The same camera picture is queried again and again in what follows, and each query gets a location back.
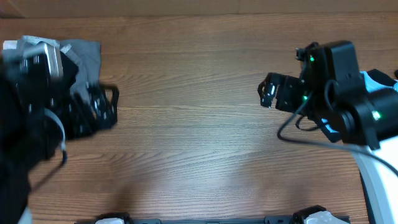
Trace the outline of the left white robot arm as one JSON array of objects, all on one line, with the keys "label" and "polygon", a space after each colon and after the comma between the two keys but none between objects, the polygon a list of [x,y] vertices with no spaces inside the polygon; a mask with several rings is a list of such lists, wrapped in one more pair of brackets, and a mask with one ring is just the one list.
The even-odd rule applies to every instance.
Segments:
[{"label": "left white robot arm", "polygon": [[119,90],[99,81],[101,46],[23,36],[1,52],[1,222],[30,223],[29,174],[67,141],[111,129]]}]

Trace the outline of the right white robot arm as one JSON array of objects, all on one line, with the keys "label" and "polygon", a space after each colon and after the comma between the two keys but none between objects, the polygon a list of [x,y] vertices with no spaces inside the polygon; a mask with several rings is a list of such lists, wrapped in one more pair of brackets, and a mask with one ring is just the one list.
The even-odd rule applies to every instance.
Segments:
[{"label": "right white robot arm", "polygon": [[397,222],[397,81],[359,69],[354,44],[316,42],[296,50],[298,77],[267,74],[257,89],[263,107],[307,118],[326,136],[316,146],[348,151],[364,188],[371,223]]}]

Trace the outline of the light blue t-shirt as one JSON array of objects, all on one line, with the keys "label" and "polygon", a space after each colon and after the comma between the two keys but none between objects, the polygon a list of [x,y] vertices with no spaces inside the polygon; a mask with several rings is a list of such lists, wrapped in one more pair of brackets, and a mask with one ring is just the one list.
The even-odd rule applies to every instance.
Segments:
[{"label": "light blue t-shirt", "polygon": [[397,223],[397,80],[373,69],[320,117],[358,165],[371,223]]}]

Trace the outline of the folded grey shorts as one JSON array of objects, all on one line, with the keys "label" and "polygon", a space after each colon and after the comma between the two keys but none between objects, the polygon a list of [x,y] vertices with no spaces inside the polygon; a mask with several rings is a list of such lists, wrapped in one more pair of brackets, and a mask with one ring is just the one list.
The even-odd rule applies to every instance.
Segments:
[{"label": "folded grey shorts", "polygon": [[85,103],[90,104],[90,94],[87,88],[99,82],[101,69],[100,42],[82,39],[55,40],[23,35],[19,40],[5,40],[2,45],[2,54],[4,57],[8,57],[39,42],[45,42],[60,49],[78,66],[76,82],[71,86],[70,93],[71,95],[78,93]]}]

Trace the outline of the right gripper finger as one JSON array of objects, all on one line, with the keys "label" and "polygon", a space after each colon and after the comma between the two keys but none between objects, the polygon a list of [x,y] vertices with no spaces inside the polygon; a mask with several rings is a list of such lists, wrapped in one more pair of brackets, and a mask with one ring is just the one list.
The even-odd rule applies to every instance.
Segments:
[{"label": "right gripper finger", "polygon": [[259,95],[274,95],[279,85],[279,74],[268,73],[266,78],[258,85],[257,92]]},{"label": "right gripper finger", "polygon": [[266,107],[266,108],[271,108],[272,106],[272,101],[274,99],[274,95],[270,93],[266,93],[261,96],[261,106]]}]

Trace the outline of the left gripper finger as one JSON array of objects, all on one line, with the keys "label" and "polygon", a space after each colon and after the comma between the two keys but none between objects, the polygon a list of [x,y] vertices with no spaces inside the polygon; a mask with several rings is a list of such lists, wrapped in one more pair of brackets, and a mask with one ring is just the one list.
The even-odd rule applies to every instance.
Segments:
[{"label": "left gripper finger", "polygon": [[99,129],[111,129],[118,122],[115,107],[96,111],[96,125]]},{"label": "left gripper finger", "polygon": [[119,89],[116,85],[99,84],[100,90],[103,92],[104,98],[110,106],[116,108],[119,100]]}]

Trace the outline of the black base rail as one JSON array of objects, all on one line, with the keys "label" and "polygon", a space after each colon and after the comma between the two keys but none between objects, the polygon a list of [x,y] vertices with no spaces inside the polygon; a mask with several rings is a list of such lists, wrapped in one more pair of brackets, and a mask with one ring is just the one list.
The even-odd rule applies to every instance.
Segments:
[{"label": "black base rail", "polygon": [[92,220],[78,220],[78,224],[123,223],[123,224],[294,224],[294,223],[351,223],[349,216],[334,216],[325,207],[315,205],[299,210],[292,215],[267,215],[264,218],[232,218],[202,220],[136,219],[127,212],[106,213]]}]

